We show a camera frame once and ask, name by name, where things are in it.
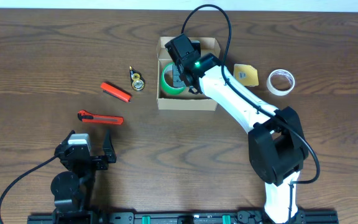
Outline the green tape roll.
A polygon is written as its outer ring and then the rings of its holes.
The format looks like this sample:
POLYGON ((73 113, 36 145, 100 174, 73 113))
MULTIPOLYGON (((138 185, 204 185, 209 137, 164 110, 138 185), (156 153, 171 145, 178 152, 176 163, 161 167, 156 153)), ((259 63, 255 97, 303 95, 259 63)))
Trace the green tape roll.
POLYGON ((174 66, 173 62, 170 62, 166 66, 164 66, 161 72, 161 87, 162 90, 169 95, 179 95, 185 90, 185 87, 181 87, 181 88, 172 87, 167 83, 165 79, 165 73, 169 71, 173 71, 173 66, 174 66))

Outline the yellow black correction tape dispenser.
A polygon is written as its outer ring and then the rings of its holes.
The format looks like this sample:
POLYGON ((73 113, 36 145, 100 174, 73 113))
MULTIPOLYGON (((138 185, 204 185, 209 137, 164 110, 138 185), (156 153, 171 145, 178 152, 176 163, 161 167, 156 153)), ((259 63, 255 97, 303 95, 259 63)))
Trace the yellow black correction tape dispenser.
POLYGON ((135 91, 142 91, 145 87, 145 80, 142 78, 141 73, 135 70, 132 66, 130 66, 129 76, 131 79, 132 89, 135 91))

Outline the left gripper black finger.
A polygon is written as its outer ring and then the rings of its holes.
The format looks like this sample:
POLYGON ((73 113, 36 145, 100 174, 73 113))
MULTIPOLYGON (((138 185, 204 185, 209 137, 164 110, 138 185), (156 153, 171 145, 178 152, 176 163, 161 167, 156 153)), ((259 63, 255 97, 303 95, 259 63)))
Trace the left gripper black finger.
POLYGON ((104 160, 107 163, 116 163, 117 157, 111 142, 111 135, 109 130, 106 131, 102 150, 104 152, 104 160))
POLYGON ((68 134, 68 136, 61 142, 61 144, 68 144, 68 140, 70 139, 71 135, 75 134, 74 130, 71 130, 68 134))

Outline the white tape roll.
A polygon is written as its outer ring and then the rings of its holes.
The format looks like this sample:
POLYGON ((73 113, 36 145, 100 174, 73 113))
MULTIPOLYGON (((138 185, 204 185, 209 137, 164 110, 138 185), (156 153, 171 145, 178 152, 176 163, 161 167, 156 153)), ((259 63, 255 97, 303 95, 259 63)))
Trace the white tape roll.
POLYGON ((294 89, 295 83, 295 77, 293 76, 293 74, 284 69, 276 69, 272 71, 266 81, 268 90, 276 96, 285 96, 289 94, 294 89), (272 84, 272 78, 275 76, 285 77, 290 84, 290 88, 287 90, 276 89, 272 84))

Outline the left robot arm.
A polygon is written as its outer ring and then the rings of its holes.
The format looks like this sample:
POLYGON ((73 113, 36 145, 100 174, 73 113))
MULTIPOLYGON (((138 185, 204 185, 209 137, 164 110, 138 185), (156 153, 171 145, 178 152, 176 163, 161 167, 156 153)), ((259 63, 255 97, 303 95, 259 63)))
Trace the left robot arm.
POLYGON ((103 155, 92 156, 90 150, 90 136, 74 131, 71 131, 55 149, 54 155, 67 170, 55 176, 51 183, 55 205, 52 213, 54 224, 109 222, 107 214, 97 208, 91 208, 90 199, 96 171, 107 170, 117 159, 110 132, 106 133, 103 141, 103 155))

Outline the yellow sticky note pad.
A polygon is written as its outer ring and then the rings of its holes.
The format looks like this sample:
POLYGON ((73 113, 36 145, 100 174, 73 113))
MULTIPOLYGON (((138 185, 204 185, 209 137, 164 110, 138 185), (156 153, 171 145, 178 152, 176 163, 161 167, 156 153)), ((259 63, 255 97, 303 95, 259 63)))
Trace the yellow sticky note pad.
POLYGON ((251 65, 238 64, 234 65, 234 77, 244 86, 258 86, 259 78, 257 69, 251 65))

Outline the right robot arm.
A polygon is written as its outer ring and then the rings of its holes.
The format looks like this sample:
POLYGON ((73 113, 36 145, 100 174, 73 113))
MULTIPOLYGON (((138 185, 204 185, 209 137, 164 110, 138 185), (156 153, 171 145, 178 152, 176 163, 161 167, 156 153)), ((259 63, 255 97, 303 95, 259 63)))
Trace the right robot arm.
POLYGON ((314 155, 298 114, 255 96, 211 53, 201 55, 193 47, 167 50, 183 81, 220 104, 247 133, 250 164, 265 183, 268 219, 292 222, 298 213, 295 195, 300 171, 304 160, 314 155))

